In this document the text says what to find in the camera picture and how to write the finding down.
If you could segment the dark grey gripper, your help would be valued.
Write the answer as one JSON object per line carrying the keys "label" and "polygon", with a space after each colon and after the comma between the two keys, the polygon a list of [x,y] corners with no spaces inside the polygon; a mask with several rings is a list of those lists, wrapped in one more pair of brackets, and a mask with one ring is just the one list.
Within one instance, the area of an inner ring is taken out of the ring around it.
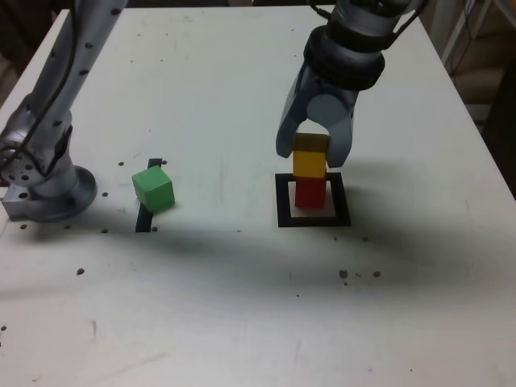
{"label": "dark grey gripper", "polygon": [[277,130],[277,155],[288,158],[294,136],[307,118],[324,127],[329,136],[327,165],[342,167],[352,149],[353,113],[359,93],[341,89],[316,75],[308,66],[300,68],[285,100]]}

